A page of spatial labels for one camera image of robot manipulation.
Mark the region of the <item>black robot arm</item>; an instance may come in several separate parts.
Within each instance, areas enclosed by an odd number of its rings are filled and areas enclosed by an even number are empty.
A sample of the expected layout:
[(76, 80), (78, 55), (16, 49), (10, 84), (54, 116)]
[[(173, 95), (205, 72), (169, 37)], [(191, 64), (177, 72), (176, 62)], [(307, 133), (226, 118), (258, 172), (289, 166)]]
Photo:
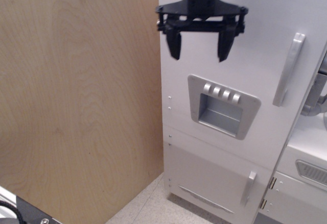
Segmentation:
[(181, 32), (218, 33), (217, 55), (220, 62), (227, 59), (234, 38), (245, 30), (248, 8), (221, 0), (181, 0), (159, 5), (157, 30), (166, 35), (171, 56), (179, 60)]

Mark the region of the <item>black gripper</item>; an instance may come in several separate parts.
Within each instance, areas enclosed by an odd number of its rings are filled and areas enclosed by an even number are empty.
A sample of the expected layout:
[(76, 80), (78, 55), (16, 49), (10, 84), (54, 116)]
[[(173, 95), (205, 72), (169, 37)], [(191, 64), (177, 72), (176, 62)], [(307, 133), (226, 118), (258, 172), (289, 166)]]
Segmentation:
[(166, 33), (169, 51), (175, 60), (180, 59), (181, 30), (219, 32), (218, 58), (222, 62), (228, 57), (235, 35), (244, 33), (248, 9), (221, 0), (181, 0), (159, 5), (155, 12), (159, 16), (157, 29)]

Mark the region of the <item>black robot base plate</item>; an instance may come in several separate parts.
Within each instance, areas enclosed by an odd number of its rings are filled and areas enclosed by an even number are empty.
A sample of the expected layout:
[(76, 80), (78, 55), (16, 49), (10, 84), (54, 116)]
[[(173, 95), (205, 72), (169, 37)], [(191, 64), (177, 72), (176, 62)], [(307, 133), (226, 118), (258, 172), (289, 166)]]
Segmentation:
[(1, 187), (1, 223), (61, 223), (24, 199)]

